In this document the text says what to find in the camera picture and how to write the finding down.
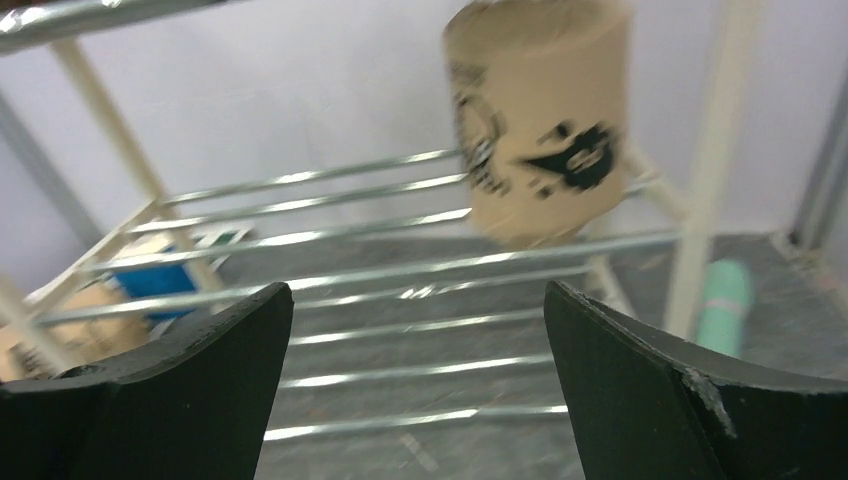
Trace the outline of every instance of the white vertical pole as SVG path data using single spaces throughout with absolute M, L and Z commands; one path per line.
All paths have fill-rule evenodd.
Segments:
M 162 183 L 150 167 L 150 162 L 129 126 L 118 112 L 115 103 L 109 97 L 109 93 L 98 80 L 91 62 L 80 49 L 76 38 L 59 40 L 51 43 L 50 46 L 62 63 L 65 72 L 73 81 L 77 91 L 82 95 L 100 128 L 114 144 L 135 181 L 144 190 L 148 198 L 159 205 L 159 215 L 165 220 L 176 220 L 178 217 L 176 210 L 162 204 L 165 198 L 165 189 Z M 174 230 L 169 233 L 179 251 L 194 250 L 194 243 L 185 231 Z M 192 280 L 200 290 L 214 291 L 223 287 L 221 279 L 209 268 L 206 262 L 195 260 L 189 262 L 187 267 Z
M 0 277 L 0 323 L 14 328 L 21 338 L 38 350 L 44 360 L 50 363 L 52 373 L 61 373 L 82 365 L 81 359 L 65 349 L 49 332 L 31 322 L 30 308 L 24 303 L 23 296 L 6 279 Z
M 739 133 L 744 91 L 758 38 L 762 0 L 724 0 L 723 23 L 713 52 L 701 135 L 692 171 L 689 216 L 671 276 L 665 329 L 688 338 L 712 253 L 721 197 Z

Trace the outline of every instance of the cardboard box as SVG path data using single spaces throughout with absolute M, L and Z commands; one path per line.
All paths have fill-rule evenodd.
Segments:
M 473 2 L 444 34 L 471 222 L 561 244 L 623 198 L 631 12 L 612 0 Z
M 100 284 L 73 295 L 61 310 L 110 305 L 125 301 L 120 292 Z M 56 339 L 81 359 L 93 363 L 147 343 L 148 322 L 140 316 L 102 318 L 58 325 L 49 330 Z M 0 329 L 0 380 L 45 378 L 47 370 L 38 352 L 27 345 L 11 326 Z

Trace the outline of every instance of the gray floor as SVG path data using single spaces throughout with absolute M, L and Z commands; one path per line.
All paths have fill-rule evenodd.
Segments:
M 397 262 L 495 252 L 478 240 L 406 240 L 321 244 L 233 258 L 228 283 L 255 284 Z M 746 263 L 757 303 L 747 323 L 743 358 L 800 373 L 848 378 L 848 322 L 813 282 L 761 236 L 722 238 L 717 258 Z M 524 262 L 508 271 L 549 269 L 568 262 Z M 670 252 L 656 249 L 613 257 L 613 266 L 640 319 L 659 325 Z M 503 267 L 420 276 L 403 282 L 476 278 Z M 301 295 L 298 300 L 398 286 L 372 282 Z M 294 335 L 486 314 L 538 307 L 544 282 L 470 290 L 432 299 L 394 300 L 299 312 Z M 283 378 L 549 353 L 541 318 L 498 327 L 409 334 L 289 349 Z M 269 429 L 372 416 L 495 405 L 563 402 L 552 365 L 501 368 L 417 380 L 281 391 Z M 407 445 L 417 442 L 417 455 Z M 471 421 L 366 434 L 266 443 L 257 478 L 270 479 L 582 479 L 567 418 Z

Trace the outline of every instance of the metal wire shelf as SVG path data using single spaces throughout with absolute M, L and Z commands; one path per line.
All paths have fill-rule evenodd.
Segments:
M 242 208 L 209 215 L 182 218 L 176 207 L 202 200 L 241 195 L 294 184 L 340 178 L 400 167 L 411 167 L 451 158 L 453 149 L 396 157 L 371 163 L 326 171 L 310 171 L 283 175 L 268 180 L 227 186 L 223 188 L 185 193 L 166 194 L 161 182 L 150 167 L 142 148 L 127 127 L 106 89 L 94 73 L 75 36 L 105 28 L 149 20 L 194 8 L 226 3 L 225 0 L 68 0 L 52 2 L 45 6 L 12 10 L 0 17 L 0 53 L 9 53 L 29 46 L 50 43 L 53 52 L 73 81 L 100 127 L 113 142 L 138 185 L 149 198 L 149 203 L 119 225 L 79 261 L 58 276 L 37 295 L 23 298 L 0 285 L 0 318 L 17 327 L 41 351 L 57 371 L 79 364 L 70 352 L 64 351 L 42 332 L 43 327 L 115 315 L 179 310 L 201 306 L 220 306 L 235 302 L 255 293 L 264 285 L 224 288 L 220 278 L 204 262 L 210 257 L 242 254 L 260 250 L 283 248 L 307 242 L 329 239 L 354 238 L 388 232 L 406 232 L 412 229 L 463 221 L 467 208 L 423 216 L 391 219 L 376 223 L 300 232 L 260 239 L 225 247 L 195 249 L 186 230 L 192 227 L 241 218 L 277 215 L 287 212 L 363 201 L 386 195 L 399 195 L 431 188 L 448 188 L 460 185 L 465 175 L 450 173 L 442 177 L 416 182 L 390 185 L 337 195 L 314 197 L 296 201 Z M 701 148 L 694 175 L 693 201 L 686 204 L 682 196 L 665 180 L 643 155 L 631 151 L 626 159 L 632 173 L 628 188 L 629 197 L 650 200 L 681 228 L 664 232 L 642 233 L 629 236 L 614 235 L 603 219 L 595 222 L 581 242 L 564 247 L 520 252 L 506 252 L 475 257 L 444 259 L 383 268 L 362 269 L 328 273 L 321 276 L 280 279 L 286 280 L 300 294 L 310 289 L 363 285 L 379 279 L 394 279 L 399 287 L 371 290 L 356 295 L 336 298 L 309 299 L 298 302 L 299 311 L 349 305 L 375 300 L 415 301 L 432 298 L 443 293 L 470 290 L 512 283 L 565 276 L 585 275 L 591 286 L 602 291 L 613 308 L 633 315 L 626 295 L 621 290 L 606 255 L 621 251 L 680 242 L 672 289 L 667 308 L 666 327 L 682 337 L 689 334 L 692 317 L 700 290 L 701 275 L 709 252 L 712 230 L 718 211 L 718 200 L 729 166 L 729 150 L 734 141 L 734 126 L 739 118 L 741 88 L 746 80 L 746 66 L 757 29 L 761 5 L 756 0 L 728 0 L 725 3 L 725 23 L 721 38 L 716 43 L 716 65 L 713 86 L 710 89 L 704 122 Z M 144 255 L 122 260 L 111 257 L 135 235 L 166 232 L 178 247 L 174 253 Z M 588 257 L 579 267 L 562 267 L 528 273 L 479 276 L 480 267 L 510 264 L 526 260 Z M 113 271 L 129 271 L 150 266 L 185 264 L 199 292 L 195 294 L 155 297 L 129 301 L 117 305 L 55 312 L 70 294 L 97 276 Z M 416 275 L 462 271 L 469 278 L 463 280 L 437 280 L 417 284 Z M 474 325 L 520 322 L 539 318 L 539 310 L 487 312 L 483 315 L 453 319 L 433 319 L 421 323 L 407 323 L 383 327 L 350 329 L 294 337 L 292 346 L 317 345 L 344 340 L 391 335 L 409 335 L 427 331 L 450 330 Z M 462 374 L 462 372 L 498 368 L 525 368 L 550 363 L 547 353 L 521 357 L 483 359 L 471 362 L 418 365 L 376 371 L 352 371 L 342 374 L 321 375 L 282 380 L 280 388 L 316 388 L 341 383 L 381 381 L 421 376 Z M 562 418 L 568 414 L 564 405 L 469 408 L 431 413 L 405 414 L 321 425 L 292 426 L 266 432 L 266 442 L 293 440 L 307 436 L 338 433 L 356 433 L 386 428 L 408 427 L 435 423 L 461 423 L 474 419 L 529 419 Z

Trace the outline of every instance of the chrome bar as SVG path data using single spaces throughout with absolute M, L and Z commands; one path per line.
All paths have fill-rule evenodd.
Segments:
M 262 286 L 230 288 L 216 292 L 203 292 L 179 295 L 164 295 L 143 300 L 132 300 L 114 305 L 87 307 L 61 312 L 50 312 L 36 322 L 43 327 L 62 323 L 78 322 L 95 318 L 134 315 L 137 313 L 169 312 L 172 310 L 191 310 L 216 304 L 227 304 L 241 300 L 265 288 Z
M 165 205 L 177 205 L 180 203 L 197 202 L 200 200 L 211 200 L 213 198 L 226 197 L 230 195 L 238 195 L 241 193 L 259 192 L 273 188 L 284 187 L 287 185 L 295 185 L 298 183 L 314 182 L 316 180 L 326 180 L 329 178 L 344 177 L 347 175 L 359 175 L 363 173 L 378 172 L 380 170 L 388 170 L 397 167 L 403 167 L 414 164 L 424 164 L 436 160 L 444 160 L 459 155 L 458 150 L 436 150 L 433 152 L 419 153 L 417 155 L 407 155 L 403 157 L 386 158 L 376 160 L 370 163 L 361 163 L 350 167 L 334 168 L 331 170 L 313 171 L 292 173 L 280 177 L 270 178 L 259 182 L 242 183 L 239 185 L 230 185 L 221 188 L 213 188 L 202 190 L 199 192 L 184 193 L 169 198 Z
M 65 0 L 0 11 L 0 53 L 228 0 Z
M 279 442 L 296 438 L 314 437 L 319 435 L 340 433 L 364 433 L 388 430 L 415 425 L 431 425 L 436 423 L 465 423 L 474 419 L 492 420 L 521 420 L 567 418 L 568 407 L 565 405 L 552 406 L 507 406 L 467 408 L 440 412 L 395 415 L 390 417 L 368 418 L 347 422 L 332 422 L 319 425 L 304 425 L 300 427 L 275 428 L 265 432 L 266 442 Z
M 322 343 L 334 343 L 344 340 L 355 340 L 360 338 L 382 337 L 387 335 L 401 335 L 404 333 L 437 332 L 454 328 L 472 327 L 478 325 L 498 325 L 511 322 L 522 322 L 542 318 L 542 310 L 534 308 L 531 310 L 520 310 L 515 312 L 495 313 L 492 315 L 478 315 L 473 317 L 454 318 L 439 322 L 405 323 L 400 325 L 387 325 L 385 327 L 359 328 L 333 333 L 320 333 L 303 337 L 291 337 L 289 347 L 297 345 L 316 345 Z
M 230 220 L 238 220 L 242 218 L 262 217 L 265 215 L 277 215 L 280 213 L 293 212 L 305 208 L 314 208 L 325 205 L 334 205 L 337 203 L 353 202 L 358 200 L 368 200 L 372 198 L 386 197 L 401 193 L 417 192 L 428 190 L 431 188 L 448 187 L 451 185 L 459 185 L 465 180 L 465 174 L 447 175 L 444 177 L 430 178 L 417 182 L 401 183 L 397 185 L 388 185 L 384 187 L 367 188 L 363 190 L 355 190 L 347 193 L 335 195 L 327 195 L 324 197 L 305 198 L 303 200 L 291 200 L 282 203 L 273 203 L 270 205 L 260 205 L 257 207 L 240 208 L 226 212 L 213 213 L 209 215 L 200 215 L 197 217 L 181 218 L 178 220 L 162 220 L 158 222 L 150 222 L 144 225 L 139 225 L 127 230 L 130 234 L 143 234 L 152 232 L 162 232 L 180 228 L 190 228 L 199 225 L 207 225 L 210 223 L 221 223 Z
M 324 298 L 321 300 L 306 300 L 298 302 L 297 310 L 310 310 L 313 308 L 337 307 L 341 305 L 352 305 L 354 303 L 371 302 L 375 300 L 420 300 L 431 298 L 445 293 L 458 292 L 473 288 L 500 287 L 513 283 L 529 282 L 533 280 L 554 280 L 563 277 L 573 277 L 589 273 L 589 266 L 578 265 L 576 267 L 557 268 L 552 270 L 541 270 L 527 273 L 516 273 L 511 275 L 499 275 L 497 277 L 481 278 L 468 281 L 433 282 L 427 285 L 391 288 L 376 292 L 361 293 L 359 295 L 348 295 L 345 297 Z
M 525 357 L 497 358 L 493 360 L 481 360 L 478 362 L 448 363 L 442 365 L 426 365 L 415 367 L 387 368 L 384 370 L 367 370 L 362 372 L 343 373 L 336 375 L 321 375 L 317 377 L 292 378 L 281 380 L 277 389 L 289 388 L 314 388 L 327 387 L 331 385 L 344 385 L 376 380 L 393 380 L 398 378 L 429 377 L 433 375 L 446 375 L 450 373 L 473 372 L 477 370 L 488 370 L 502 367 L 530 367 L 536 365 L 547 365 L 553 363 L 551 354 L 528 355 Z
M 471 212 L 470 208 L 452 210 L 449 212 L 435 213 L 417 217 L 397 218 L 384 222 L 375 222 L 352 227 L 328 228 L 325 230 L 314 230 L 311 232 L 298 232 L 275 237 L 264 238 L 252 242 L 239 242 L 232 245 L 211 247 L 191 252 L 155 253 L 149 255 L 138 255 L 135 257 L 113 260 L 88 265 L 86 270 L 93 273 L 120 272 L 136 270 L 152 266 L 178 265 L 189 260 L 201 258 L 220 257 L 236 253 L 246 253 L 258 250 L 280 248 L 300 243 L 313 242 L 317 240 L 330 240 L 359 235 L 370 235 L 373 233 L 386 233 L 395 230 L 440 225 L 465 220 Z
M 389 277 L 416 275 L 420 273 L 438 273 L 448 270 L 476 267 L 480 265 L 494 265 L 502 262 L 518 260 L 543 260 L 554 258 L 581 257 L 587 255 L 613 253 L 620 250 L 640 249 L 673 244 L 679 238 L 677 231 L 663 231 L 658 233 L 644 233 L 628 235 L 623 237 L 608 238 L 591 242 L 575 243 L 562 247 L 544 250 L 526 250 L 511 253 L 495 253 L 481 257 L 460 258 L 438 262 L 422 262 L 385 267 L 377 269 L 359 270 L 353 272 L 339 273 L 336 275 L 324 275 L 319 277 L 301 278 L 286 282 L 293 290 L 304 290 L 315 287 L 328 287 L 332 285 L 344 285 L 370 280 L 380 280 Z
M 441 262 L 411 263 L 394 267 L 355 270 L 352 272 L 345 272 L 336 275 L 295 279 L 288 281 L 287 283 L 289 284 L 289 287 L 291 287 L 292 290 L 300 291 L 316 287 L 346 285 L 357 282 L 389 279 L 393 277 L 403 277 L 407 275 L 415 275 L 421 273 L 445 272 L 450 270 L 475 267 L 478 265 L 494 265 L 502 262 L 568 258 L 574 256 L 588 256 L 594 254 L 612 253 L 626 249 L 667 246 L 673 244 L 677 240 L 677 238 L 678 233 L 676 231 L 665 231 L 578 243 L 547 250 L 529 250 L 513 253 L 498 253 L 492 255 L 484 255 L 480 257 L 446 260 Z M 76 310 L 67 310 L 63 312 L 51 312 L 47 315 L 44 315 L 37 321 L 41 324 L 49 326 L 90 318 L 104 318 L 116 315 L 130 315 L 135 313 L 166 312 L 170 310 L 191 309 L 207 305 L 214 305 L 216 303 L 234 302 L 241 299 L 242 297 L 257 293 L 264 287 L 265 285 L 261 285 L 221 290 L 217 292 L 168 295 L 162 297 L 148 298 L 144 300 L 133 300 L 130 302 L 120 303 L 116 305 L 87 307 Z M 432 296 L 433 292 L 428 292 L 427 296 Z M 416 290 L 413 289 L 410 291 L 409 295 L 403 298 L 419 298 L 423 294 L 423 292 L 416 294 Z M 332 300 L 334 302 L 333 305 L 357 303 L 359 301 L 372 300 L 375 297 L 373 295 L 368 296 L 366 294 L 356 297 L 345 298 L 349 299 L 345 300 L 345 303 L 339 303 L 339 299 Z M 318 300 L 316 302 L 325 303 L 327 302 L 327 300 Z M 317 308 L 318 306 L 325 305 L 319 303 L 313 303 L 312 305 L 310 305 L 307 303 L 299 304 L 298 308 Z

